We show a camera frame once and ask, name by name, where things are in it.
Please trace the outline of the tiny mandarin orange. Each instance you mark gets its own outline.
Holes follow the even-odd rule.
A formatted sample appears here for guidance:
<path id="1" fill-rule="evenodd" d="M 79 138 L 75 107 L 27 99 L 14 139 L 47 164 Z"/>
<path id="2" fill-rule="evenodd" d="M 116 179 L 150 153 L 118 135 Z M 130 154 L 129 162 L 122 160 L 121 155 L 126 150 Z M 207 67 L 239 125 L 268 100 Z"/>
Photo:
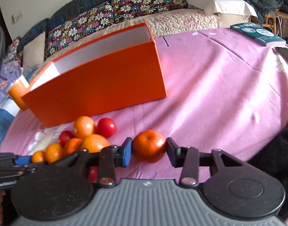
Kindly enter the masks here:
<path id="1" fill-rule="evenodd" d="M 45 162 L 45 161 L 46 161 L 45 151 L 38 150 L 31 156 L 32 163 L 40 163 L 40 162 Z"/>

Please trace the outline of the large orange fruit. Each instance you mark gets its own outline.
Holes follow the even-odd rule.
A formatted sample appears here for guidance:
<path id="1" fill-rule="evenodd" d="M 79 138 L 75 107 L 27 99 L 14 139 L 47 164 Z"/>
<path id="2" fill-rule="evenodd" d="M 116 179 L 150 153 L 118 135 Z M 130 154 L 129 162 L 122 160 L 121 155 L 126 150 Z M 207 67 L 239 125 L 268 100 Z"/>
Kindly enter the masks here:
<path id="1" fill-rule="evenodd" d="M 98 153 L 108 146 L 110 146 L 110 143 L 105 137 L 98 134 L 91 134 L 84 138 L 80 149 L 87 149 L 89 153 Z"/>

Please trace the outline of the red tomato near gripper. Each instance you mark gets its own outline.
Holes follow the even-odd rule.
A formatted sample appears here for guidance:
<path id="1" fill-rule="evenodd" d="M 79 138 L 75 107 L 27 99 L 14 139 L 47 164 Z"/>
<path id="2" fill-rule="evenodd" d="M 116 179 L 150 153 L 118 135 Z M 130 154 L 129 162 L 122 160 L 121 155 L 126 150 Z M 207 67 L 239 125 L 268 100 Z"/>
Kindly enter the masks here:
<path id="1" fill-rule="evenodd" d="M 88 181 L 90 181 L 91 183 L 96 182 L 98 170 L 99 170 L 98 167 L 95 167 L 95 166 L 90 167 L 89 174 L 88 174 Z"/>

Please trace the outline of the small mandarin orange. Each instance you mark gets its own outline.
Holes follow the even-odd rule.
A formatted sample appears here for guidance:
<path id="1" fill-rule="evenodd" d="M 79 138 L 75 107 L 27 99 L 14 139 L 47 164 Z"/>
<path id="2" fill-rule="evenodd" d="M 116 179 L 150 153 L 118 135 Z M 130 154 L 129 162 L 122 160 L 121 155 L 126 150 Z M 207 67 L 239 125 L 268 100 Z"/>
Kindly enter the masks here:
<path id="1" fill-rule="evenodd" d="M 61 159 L 62 157 L 63 157 L 63 149 L 62 149 L 60 144 L 52 143 L 52 144 L 47 146 L 45 158 L 49 164 L 56 162 L 57 160 Z"/>

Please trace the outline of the small red tomato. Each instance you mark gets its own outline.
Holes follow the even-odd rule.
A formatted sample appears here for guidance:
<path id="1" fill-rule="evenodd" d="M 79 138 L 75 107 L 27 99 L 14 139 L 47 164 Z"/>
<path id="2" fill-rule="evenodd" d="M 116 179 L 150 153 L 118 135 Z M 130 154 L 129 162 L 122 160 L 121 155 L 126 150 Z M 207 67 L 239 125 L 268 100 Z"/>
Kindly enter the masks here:
<path id="1" fill-rule="evenodd" d="M 70 131 L 63 131 L 58 137 L 58 143 L 61 145 L 61 147 L 64 147 L 66 142 L 72 138 L 74 138 L 74 134 Z"/>

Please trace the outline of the orange cup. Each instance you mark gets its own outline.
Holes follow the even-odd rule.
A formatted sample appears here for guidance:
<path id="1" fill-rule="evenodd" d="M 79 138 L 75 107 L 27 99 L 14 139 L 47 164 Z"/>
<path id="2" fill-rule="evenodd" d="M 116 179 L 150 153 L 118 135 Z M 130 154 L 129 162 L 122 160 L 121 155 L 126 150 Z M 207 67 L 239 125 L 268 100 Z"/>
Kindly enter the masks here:
<path id="1" fill-rule="evenodd" d="M 22 100 L 22 96 L 24 96 L 28 92 L 28 88 L 28 81 L 23 75 L 21 75 L 18 79 L 12 82 L 6 90 L 7 94 L 9 94 L 12 100 L 22 111 L 26 111 L 28 109 L 28 107 Z"/>

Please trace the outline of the pink floral tablecloth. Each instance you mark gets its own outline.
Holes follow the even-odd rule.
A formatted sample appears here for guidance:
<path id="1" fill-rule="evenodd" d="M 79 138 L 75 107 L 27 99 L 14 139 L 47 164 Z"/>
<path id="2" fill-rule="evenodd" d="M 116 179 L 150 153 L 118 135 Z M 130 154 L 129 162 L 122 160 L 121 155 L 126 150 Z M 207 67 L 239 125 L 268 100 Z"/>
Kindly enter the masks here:
<path id="1" fill-rule="evenodd" d="M 201 152 L 219 148 L 248 160 L 288 122 L 288 59 L 228 28 L 155 40 L 167 97 L 106 113 L 109 139 L 155 130 Z"/>

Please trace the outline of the orange cardboard box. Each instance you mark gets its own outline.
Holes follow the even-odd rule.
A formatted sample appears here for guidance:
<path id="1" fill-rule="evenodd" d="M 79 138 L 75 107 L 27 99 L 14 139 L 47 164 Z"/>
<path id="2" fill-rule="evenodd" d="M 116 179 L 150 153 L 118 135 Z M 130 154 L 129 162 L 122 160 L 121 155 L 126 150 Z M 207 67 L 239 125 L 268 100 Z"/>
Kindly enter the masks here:
<path id="1" fill-rule="evenodd" d="M 22 99 L 49 128 L 166 96 L 156 42 L 141 23 L 51 60 Z"/>

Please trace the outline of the cream cushion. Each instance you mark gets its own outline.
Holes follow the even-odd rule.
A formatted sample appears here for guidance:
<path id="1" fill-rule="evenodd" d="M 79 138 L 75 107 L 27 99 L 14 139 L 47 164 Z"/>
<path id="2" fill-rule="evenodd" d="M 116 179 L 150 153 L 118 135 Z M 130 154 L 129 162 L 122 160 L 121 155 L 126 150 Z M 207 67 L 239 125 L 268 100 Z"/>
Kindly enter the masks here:
<path id="1" fill-rule="evenodd" d="M 46 33 L 43 32 L 29 42 L 23 50 L 23 71 L 28 73 L 44 62 Z"/>

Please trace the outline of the floral pillow left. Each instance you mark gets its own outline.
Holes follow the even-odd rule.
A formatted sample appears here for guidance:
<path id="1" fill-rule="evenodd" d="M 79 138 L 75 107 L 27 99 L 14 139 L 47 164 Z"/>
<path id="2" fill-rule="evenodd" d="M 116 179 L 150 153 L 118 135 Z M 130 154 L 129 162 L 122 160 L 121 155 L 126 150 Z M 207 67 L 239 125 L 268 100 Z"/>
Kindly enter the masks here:
<path id="1" fill-rule="evenodd" d="M 74 42 L 114 24 L 114 12 L 104 2 L 50 30 L 45 45 L 45 57 L 68 47 Z"/>

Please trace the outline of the floral pillow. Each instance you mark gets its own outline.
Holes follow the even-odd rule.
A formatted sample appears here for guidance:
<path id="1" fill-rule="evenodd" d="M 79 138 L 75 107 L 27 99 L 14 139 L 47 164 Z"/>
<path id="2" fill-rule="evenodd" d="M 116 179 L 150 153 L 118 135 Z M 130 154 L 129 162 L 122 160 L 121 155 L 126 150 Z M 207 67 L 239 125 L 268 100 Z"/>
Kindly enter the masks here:
<path id="1" fill-rule="evenodd" d="M 111 6 L 116 23 L 128 21 L 133 18 L 185 9 L 186 0 L 113 0 Z"/>
<path id="2" fill-rule="evenodd" d="M 114 12 L 104 2 L 50 30 L 45 45 L 45 57 L 68 47 L 74 42 L 114 24 Z"/>

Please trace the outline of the beige quilted bed cover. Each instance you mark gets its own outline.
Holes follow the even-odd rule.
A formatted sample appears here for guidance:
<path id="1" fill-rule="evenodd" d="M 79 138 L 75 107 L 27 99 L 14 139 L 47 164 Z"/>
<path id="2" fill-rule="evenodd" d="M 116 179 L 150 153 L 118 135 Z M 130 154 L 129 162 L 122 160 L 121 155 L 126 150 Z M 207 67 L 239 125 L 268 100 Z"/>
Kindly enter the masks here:
<path id="1" fill-rule="evenodd" d="M 54 53 L 48 57 L 41 65 L 31 70 L 31 72 L 26 75 L 26 79 L 29 83 L 32 82 L 37 77 L 37 75 L 40 74 L 46 64 L 68 52 L 69 50 L 92 41 L 95 38 L 99 38 L 109 33 L 136 24 L 141 24 L 143 22 L 147 24 L 154 38 L 188 31 L 217 29 L 220 27 L 220 20 L 217 15 L 206 15 L 205 12 L 201 9 L 178 9 L 137 17 L 128 21 L 120 22 L 118 24 L 113 24 L 105 29 L 99 30 Z"/>

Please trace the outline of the teal book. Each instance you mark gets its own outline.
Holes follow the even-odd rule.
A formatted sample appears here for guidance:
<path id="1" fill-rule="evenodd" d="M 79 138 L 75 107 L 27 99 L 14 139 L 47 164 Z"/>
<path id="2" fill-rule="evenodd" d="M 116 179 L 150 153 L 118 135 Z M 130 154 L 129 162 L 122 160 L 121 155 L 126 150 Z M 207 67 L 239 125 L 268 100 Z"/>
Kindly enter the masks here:
<path id="1" fill-rule="evenodd" d="M 245 22 L 240 24 L 233 24 L 230 26 L 232 30 L 242 33 L 254 41 L 266 47 L 273 47 L 278 45 L 285 45 L 286 41 L 278 35 L 258 26 L 255 23 Z"/>

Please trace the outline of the black framed mirror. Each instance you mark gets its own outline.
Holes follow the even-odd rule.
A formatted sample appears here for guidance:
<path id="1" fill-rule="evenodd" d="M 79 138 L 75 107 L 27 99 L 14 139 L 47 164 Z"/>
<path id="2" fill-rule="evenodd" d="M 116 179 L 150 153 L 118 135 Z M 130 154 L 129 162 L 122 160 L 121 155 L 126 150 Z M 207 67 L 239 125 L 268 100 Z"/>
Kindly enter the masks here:
<path id="1" fill-rule="evenodd" d="M 288 47 L 275 47 L 276 51 L 288 64 Z"/>

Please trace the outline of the floral pillow right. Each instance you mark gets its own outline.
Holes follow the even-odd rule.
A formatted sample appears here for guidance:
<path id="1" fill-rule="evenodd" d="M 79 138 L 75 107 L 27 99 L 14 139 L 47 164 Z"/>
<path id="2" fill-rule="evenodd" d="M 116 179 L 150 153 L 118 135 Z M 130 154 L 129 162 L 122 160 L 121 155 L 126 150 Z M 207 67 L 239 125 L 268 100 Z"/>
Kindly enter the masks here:
<path id="1" fill-rule="evenodd" d="M 128 21 L 133 18 L 185 9 L 186 0 L 113 0 L 111 6 L 116 23 Z"/>

